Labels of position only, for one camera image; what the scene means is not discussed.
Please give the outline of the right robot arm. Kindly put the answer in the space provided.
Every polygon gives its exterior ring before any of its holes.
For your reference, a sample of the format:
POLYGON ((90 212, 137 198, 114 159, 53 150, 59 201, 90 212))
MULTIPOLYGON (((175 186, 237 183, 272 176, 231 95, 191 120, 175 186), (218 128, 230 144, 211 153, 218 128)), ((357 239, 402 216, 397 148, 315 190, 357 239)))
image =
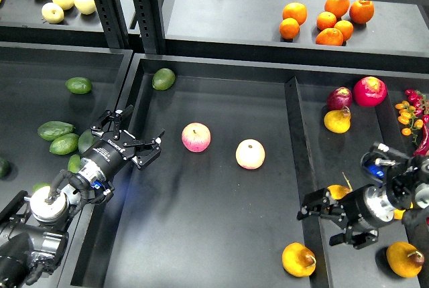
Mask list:
POLYGON ((334 222, 341 232, 329 244, 365 248, 378 241, 379 229, 403 211, 408 230, 428 217, 428 157, 410 157, 383 143, 374 143, 361 158, 361 167, 372 183, 336 198, 328 188, 306 194, 297 219, 315 216, 334 222))

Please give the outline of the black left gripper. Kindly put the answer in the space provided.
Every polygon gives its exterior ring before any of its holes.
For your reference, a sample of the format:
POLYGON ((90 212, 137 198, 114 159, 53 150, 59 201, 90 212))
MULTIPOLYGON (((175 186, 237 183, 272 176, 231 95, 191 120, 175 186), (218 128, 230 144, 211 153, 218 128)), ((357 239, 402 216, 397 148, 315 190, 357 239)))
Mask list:
POLYGON ((79 169, 79 175, 89 184, 111 181, 128 161, 138 169, 145 169, 160 156, 164 129, 150 141, 136 139, 128 131, 120 130, 121 123, 132 112, 133 105, 123 110, 106 110, 90 127, 91 134, 100 138, 81 155, 79 169), (113 131, 103 131, 107 123, 113 123, 113 131))

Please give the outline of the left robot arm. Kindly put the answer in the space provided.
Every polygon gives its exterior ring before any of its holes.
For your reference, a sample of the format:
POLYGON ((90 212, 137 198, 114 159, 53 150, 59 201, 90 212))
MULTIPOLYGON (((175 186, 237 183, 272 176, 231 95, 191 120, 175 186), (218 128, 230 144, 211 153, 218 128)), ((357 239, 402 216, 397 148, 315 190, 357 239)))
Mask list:
POLYGON ((1 211, 1 286, 34 284, 51 275, 68 246, 68 228, 87 204, 113 197, 113 177, 128 162, 144 169, 161 153, 161 137, 145 142, 121 128, 133 106, 105 111, 90 128, 96 141, 76 172, 62 170, 32 195, 22 190, 1 211))

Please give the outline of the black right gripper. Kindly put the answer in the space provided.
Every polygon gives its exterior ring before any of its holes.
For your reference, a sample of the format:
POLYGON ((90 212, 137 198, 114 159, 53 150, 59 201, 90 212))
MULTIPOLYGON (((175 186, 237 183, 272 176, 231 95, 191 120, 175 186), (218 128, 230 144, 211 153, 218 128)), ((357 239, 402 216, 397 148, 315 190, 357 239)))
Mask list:
POLYGON ((379 229, 392 223, 392 204, 387 198, 386 189, 367 185, 338 201, 328 188, 322 188, 304 196, 297 220, 315 216, 342 221, 345 215, 349 225, 338 225, 341 232, 329 238, 330 246, 347 244, 361 250, 377 243, 379 229))

